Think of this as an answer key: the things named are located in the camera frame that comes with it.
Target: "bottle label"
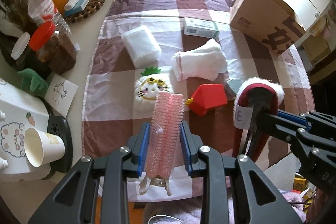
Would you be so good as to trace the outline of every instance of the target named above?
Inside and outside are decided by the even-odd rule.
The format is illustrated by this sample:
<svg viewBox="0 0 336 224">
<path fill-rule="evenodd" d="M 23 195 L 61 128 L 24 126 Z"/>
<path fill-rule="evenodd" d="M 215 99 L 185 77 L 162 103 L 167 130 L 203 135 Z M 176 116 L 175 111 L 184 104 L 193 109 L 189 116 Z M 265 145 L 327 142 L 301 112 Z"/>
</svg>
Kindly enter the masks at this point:
<svg viewBox="0 0 336 224">
<path fill-rule="evenodd" d="M 53 0 L 45 0 L 34 11 L 32 19 L 36 24 L 42 25 L 44 22 L 52 20 L 57 13 L 58 10 Z"/>
</svg>

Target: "barcode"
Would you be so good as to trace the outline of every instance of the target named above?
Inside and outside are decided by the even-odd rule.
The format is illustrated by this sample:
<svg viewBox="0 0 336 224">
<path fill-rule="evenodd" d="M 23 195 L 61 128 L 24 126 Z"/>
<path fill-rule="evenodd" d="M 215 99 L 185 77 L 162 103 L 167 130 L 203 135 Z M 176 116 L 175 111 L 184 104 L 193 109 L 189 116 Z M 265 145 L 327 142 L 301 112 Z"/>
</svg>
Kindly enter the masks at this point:
<svg viewBox="0 0 336 224">
<path fill-rule="evenodd" d="M 196 29 L 187 29 L 187 32 L 196 33 L 197 30 Z"/>
<path fill-rule="evenodd" d="M 204 27 L 204 28 L 210 27 L 210 26 L 207 26 L 207 25 L 198 25 L 198 24 L 195 24 L 195 26 Z"/>
</svg>

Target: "white paper cup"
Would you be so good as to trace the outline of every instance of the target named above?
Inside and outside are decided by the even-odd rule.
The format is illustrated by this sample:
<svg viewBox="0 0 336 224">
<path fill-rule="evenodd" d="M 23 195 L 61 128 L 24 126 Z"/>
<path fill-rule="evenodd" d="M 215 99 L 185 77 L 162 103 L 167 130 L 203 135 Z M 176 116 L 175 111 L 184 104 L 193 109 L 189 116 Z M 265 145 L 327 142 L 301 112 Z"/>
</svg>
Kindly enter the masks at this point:
<svg viewBox="0 0 336 224">
<path fill-rule="evenodd" d="M 25 133 L 26 156 L 34 167 L 59 160 L 64 156 L 65 146 L 57 135 L 29 128 Z"/>
</svg>

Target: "red lid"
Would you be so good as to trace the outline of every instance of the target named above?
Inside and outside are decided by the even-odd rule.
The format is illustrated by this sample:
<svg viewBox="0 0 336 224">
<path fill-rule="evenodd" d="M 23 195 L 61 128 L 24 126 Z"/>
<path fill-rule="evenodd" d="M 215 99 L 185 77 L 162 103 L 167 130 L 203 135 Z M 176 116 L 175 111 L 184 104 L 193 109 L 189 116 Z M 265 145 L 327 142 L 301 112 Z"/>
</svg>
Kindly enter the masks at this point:
<svg viewBox="0 0 336 224">
<path fill-rule="evenodd" d="M 52 21 L 43 23 L 31 36 L 29 40 L 29 47 L 31 47 L 33 51 L 39 50 L 49 41 L 55 32 L 55 29 L 55 24 Z"/>
</svg>

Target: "checkered tablecloth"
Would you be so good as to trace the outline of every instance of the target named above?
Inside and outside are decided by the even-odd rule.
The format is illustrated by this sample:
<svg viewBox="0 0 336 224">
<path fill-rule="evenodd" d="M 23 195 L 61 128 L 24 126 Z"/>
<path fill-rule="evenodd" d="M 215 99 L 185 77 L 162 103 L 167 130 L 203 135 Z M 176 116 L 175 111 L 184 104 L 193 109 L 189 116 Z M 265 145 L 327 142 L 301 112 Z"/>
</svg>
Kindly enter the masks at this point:
<svg viewBox="0 0 336 224">
<path fill-rule="evenodd" d="M 281 109 L 299 114 L 314 109 L 308 77 L 294 45 L 277 57 L 266 47 L 228 25 L 233 0 L 114 0 L 100 30 L 92 57 L 84 93 L 82 141 L 83 153 L 93 157 L 106 156 L 125 145 L 137 134 L 143 122 L 150 122 L 148 112 L 133 108 L 134 82 L 142 69 L 135 69 L 121 41 L 121 34 L 146 25 L 162 48 L 161 59 L 148 64 L 168 73 L 176 93 L 184 98 L 201 84 L 201 78 L 177 82 L 171 67 L 171 57 L 178 51 L 189 51 L 203 45 L 208 39 L 183 35 L 184 17 L 212 20 L 220 24 L 218 42 L 227 57 L 228 72 L 218 76 L 214 83 L 224 84 L 229 78 L 243 81 L 253 76 L 280 83 L 285 90 Z M 186 108 L 184 119 L 193 134 L 200 135 L 203 143 L 220 153 L 230 154 L 233 138 L 233 101 L 199 117 Z M 286 143 L 270 138 L 257 161 L 263 170 L 289 153 Z M 201 179 L 191 179 L 183 166 L 180 146 L 170 178 L 172 196 L 163 187 L 150 186 L 148 192 L 138 194 L 139 180 L 128 181 L 131 201 L 160 201 L 182 199 L 202 194 Z"/>
</svg>

